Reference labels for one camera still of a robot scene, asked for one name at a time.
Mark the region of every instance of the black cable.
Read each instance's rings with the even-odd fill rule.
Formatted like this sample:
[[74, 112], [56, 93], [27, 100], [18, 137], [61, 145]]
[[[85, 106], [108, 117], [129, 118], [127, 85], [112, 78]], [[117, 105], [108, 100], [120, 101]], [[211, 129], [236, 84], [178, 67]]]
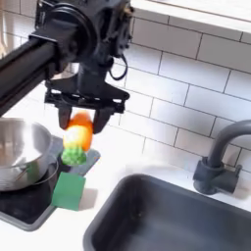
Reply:
[[122, 80], [122, 79], [126, 76], [126, 74], [127, 74], [127, 72], [128, 72], [128, 63], [127, 63], [127, 60], [126, 60], [126, 57], [125, 57], [124, 54], [122, 55], [122, 60], [123, 60], [124, 63], [125, 63], [125, 71], [124, 71], [124, 73], [123, 73], [121, 76], [113, 76], [112, 70], [109, 70], [110, 76], [111, 76], [115, 81], [120, 81], [120, 80]]

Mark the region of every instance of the green sponge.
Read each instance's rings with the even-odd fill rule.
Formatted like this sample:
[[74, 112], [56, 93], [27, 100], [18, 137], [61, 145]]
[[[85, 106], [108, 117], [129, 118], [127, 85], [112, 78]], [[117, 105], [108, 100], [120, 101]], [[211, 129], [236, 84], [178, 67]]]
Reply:
[[86, 162], [86, 155], [81, 147], [66, 148], [63, 151], [61, 159], [65, 165], [79, 166]]
[[78, 211], [84, 184], [85, 177], [61, 172], [51, 204], [55, 207]]

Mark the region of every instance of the black robotic arm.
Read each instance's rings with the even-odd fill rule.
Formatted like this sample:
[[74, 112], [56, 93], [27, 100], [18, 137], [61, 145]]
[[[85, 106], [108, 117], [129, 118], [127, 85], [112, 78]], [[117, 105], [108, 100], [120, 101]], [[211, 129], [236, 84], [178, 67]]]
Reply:
[[[105, 78], [114, 57], [125, 61], [126, 75], [132, 12], [127, 0], [38, 1], [36, 32], [0, 61], [0, 116], [46, 80], [45, 102], [59, 109], [61, 128], [67, 127], [72, 107], [80, 107], [96, 111], [94, 133], [100, 132], [114, 113], [124, 112], [129, 98]], [[68, 63], [79, 63], [78, 73], [51, 80]]]

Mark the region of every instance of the tile wall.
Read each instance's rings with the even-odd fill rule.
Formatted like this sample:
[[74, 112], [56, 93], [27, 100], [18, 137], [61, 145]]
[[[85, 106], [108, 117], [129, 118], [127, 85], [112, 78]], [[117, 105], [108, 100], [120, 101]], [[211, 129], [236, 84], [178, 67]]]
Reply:
[[[9, 51], [33, 31], [35, 2], [4, 1]], [[193, 172], [220, 130], [251, 119], [251, 35], [140, 10], [132, 33], [125, 52], [126, 79], [114, 82], [108, 77], [131, 98], [125, 114], [113, 116], [97, 138], [117, 144], [122, 153], [129, 149], [129, 154], [143, 154]], [[70, 66], [66, 75], [76, 69]], [[124, 69], [116, 61], [114, 75]], [[43, 104], [44, 92], [41, 84], [6, 116], [33, 118], [62, 135], [57, 110]], [[231, 167], [243, 165], [242, 175], [251, 176], [251, 136], [233, 140], [224, 162]]]

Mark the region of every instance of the toy vegetable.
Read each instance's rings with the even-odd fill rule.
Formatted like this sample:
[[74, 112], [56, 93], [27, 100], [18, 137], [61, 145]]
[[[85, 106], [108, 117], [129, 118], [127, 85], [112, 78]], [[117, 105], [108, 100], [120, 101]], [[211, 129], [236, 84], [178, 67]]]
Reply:
[[82, 165], [90, 149], [93, 126], [87, 112], [77, 113], [69, 122], [63, 138], [64, 152], [62, 161], [69, 166]]

